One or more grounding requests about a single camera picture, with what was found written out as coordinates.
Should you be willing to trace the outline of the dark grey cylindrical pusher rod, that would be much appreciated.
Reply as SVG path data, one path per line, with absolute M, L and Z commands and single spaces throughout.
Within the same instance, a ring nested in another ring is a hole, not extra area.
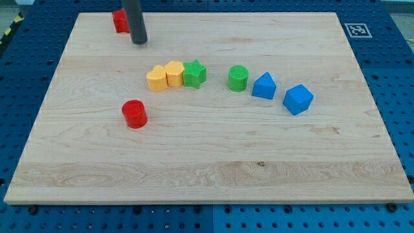
M 147 42 L 147 32 L 140 0 L 122 0 L 131 41 L 137 45 Z

